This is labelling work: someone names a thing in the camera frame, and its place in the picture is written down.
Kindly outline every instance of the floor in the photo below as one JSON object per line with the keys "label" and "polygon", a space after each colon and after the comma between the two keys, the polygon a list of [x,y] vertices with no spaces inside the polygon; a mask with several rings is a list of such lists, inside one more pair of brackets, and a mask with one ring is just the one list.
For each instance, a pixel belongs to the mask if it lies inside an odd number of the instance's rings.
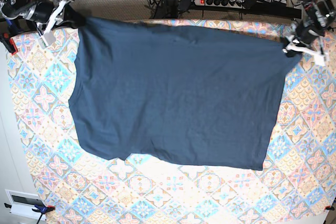
{"label": "floor", "polygon": [[[147,5],[147,0],[75,0],[75,2],[72,3],[74,9],[85,15],[116,20],[139,20],[150,18],[151,12],[145,5]],[[183,18],[201,19],[202,11],[192,10],[190,13],[184,14]],[[239,15],[236,13],[207,11],[204,12],[203,19],[238,20]],[[290,23],[289,19],[257,15],[244,15],[243,20],[264,21],[269,23]]]}

